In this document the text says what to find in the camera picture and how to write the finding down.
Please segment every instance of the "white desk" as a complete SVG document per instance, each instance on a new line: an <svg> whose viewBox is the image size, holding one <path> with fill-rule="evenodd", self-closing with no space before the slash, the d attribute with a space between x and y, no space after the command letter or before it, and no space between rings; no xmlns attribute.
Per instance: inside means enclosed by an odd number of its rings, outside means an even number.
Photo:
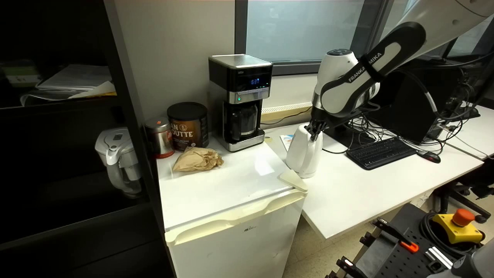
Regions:
<svg viewBox="0 0 494 278"><path fill-rule="evenodd" d="M265 140L285 158L279 134L288 134L297 124L266 129ZM324 135L324 148L337 151L342 145ZM429 189L453 180L483 162L444 145L441 162L432 163L418 155L365 171L344 154L320 152L317 171L307 183L304 217L324 237L330 237L364 220L408 202Z"/></svg>
<svg viewBox="0 0 494 278"><path fill-rule="evenodd" d="M476 106L480 117L469 118L461 131L447 140L478 158L494 154L494 109Z"/></svg>

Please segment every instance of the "window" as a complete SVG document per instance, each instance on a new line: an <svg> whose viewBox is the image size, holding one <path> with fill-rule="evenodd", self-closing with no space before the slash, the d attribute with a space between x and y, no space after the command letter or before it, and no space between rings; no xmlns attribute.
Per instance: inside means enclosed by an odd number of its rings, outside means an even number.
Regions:
<svg viewBox="0 0 494 278"><path fill-rule="evenodd" d="M364 53L418 0L236 0L236 52L274 63L273 74L316 72L328 49ZM478 53L492 46L492 19L427 55Z"/></svg>

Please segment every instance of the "wall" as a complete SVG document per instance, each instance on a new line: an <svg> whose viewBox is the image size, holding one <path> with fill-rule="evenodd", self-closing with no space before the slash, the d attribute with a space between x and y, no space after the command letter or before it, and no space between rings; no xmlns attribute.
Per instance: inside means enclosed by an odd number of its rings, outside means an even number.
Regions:
<svg viewBox="0 0 494 278"><path fill-rule="evenodd" d="M206 103L206 57L233 52L234 0L106 0L129 89L143 118L171 103ZM314 75L273 77L270 120L310 106Z"/></svg>

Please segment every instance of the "yellow tool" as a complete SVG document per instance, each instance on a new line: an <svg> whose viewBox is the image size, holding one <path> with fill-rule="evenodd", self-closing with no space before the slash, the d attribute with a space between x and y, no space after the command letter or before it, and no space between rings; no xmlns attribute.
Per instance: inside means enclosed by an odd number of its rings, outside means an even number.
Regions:
<svg viewBox="0 0 494 278"><path fill-rule="evenodd" d="M484 237L484 233L476 230L476 226L472 223L473 217L475 216L469 209L458 208L455 213L436 213L432 216L432 220L444 228L450 243L478 243Z"/></svg>

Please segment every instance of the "floor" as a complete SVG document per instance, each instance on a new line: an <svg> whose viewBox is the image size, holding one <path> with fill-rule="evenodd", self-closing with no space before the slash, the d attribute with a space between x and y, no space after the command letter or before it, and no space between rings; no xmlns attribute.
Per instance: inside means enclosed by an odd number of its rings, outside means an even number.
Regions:
<svg viewBox="0 0 494 278"><path fill-rule="evenodd" d="M473 197L473 194L469 196L469 199L475 200L480 206L494 213L494 196L478 200ZM418 202L418 206L429 209L430 199ZM382 214L382 217L392 219L396 209ZM490 237L494 237L494 216L490 216L487 222L475 225L486 234L483 242L487 242ZM304 219L300 219L283 278L324 278L331 270L337 271L339 267L336 265L336 259L341 256L353 259L361 250L359 237L365 231L371 230L371 222L365 222L330 239L324 239Z"/></svg>

